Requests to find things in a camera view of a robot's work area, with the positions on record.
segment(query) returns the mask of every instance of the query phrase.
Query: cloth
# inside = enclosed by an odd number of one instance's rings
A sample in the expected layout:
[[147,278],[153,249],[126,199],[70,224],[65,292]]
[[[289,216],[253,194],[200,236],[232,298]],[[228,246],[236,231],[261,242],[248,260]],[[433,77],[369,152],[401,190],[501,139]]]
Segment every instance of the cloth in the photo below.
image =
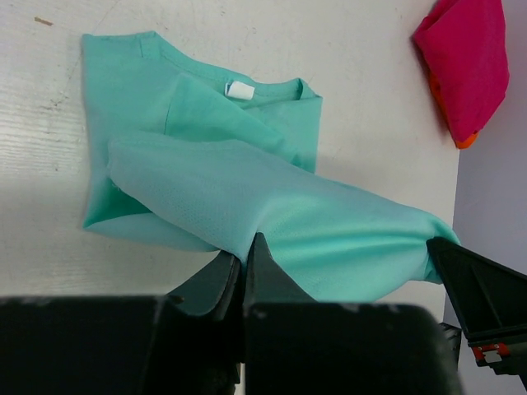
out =
[[439,0],[413,39],[439,84],[434,96],[452,137],[475,140],[509,83],[501,0]]
[[[302,80],[257,84],[152,33],[83,44],[88,230],[224,249],[242,262],[263,232],[276,262],[317,300],[372,301],[411,279],[439,282],[426,241],[457,241],[449,226],[313,174],[320,98]],[[205,73],[215,78],[200,81]],[[231,79],[255,86],[253,98],[221,94]]]

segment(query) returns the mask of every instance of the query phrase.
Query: magenta fabric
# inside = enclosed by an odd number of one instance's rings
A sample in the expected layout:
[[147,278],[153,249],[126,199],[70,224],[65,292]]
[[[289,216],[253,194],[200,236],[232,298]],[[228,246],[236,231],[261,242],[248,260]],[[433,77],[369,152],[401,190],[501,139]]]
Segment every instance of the magenta fabric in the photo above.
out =
[[509,83],[501,0],[439,0],[413,39],[439,81],[450,132],[464,142],[492,117]]

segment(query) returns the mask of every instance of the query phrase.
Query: teal shirt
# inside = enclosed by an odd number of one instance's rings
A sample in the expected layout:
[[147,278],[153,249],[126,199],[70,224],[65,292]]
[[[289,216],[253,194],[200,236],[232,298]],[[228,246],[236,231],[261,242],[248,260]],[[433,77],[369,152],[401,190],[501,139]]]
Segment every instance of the teal shirt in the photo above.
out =
[[[259,84],[155,33],[83,37],[91,144],[84,226],[242,261],[257,231],[318,300],[371,301],[439,281],[433,215],[314,175],[321,99],[300,79]],[[254,86],[251,100],[225,84]]]

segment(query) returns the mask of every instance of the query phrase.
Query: table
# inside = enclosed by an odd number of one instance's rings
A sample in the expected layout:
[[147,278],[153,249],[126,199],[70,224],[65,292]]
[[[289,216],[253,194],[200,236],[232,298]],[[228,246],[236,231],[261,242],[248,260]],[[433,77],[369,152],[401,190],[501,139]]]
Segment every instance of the table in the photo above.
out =
[[[80,36],[156,30],[188,55],[324,97],[318,173],[451,223],[458,152],[409,37],[434,0],[5,0],[0,4],[0,293],[175,288],[213,253],[80,228],[89,177]],[[442,319],[442,286],[386,300]]]

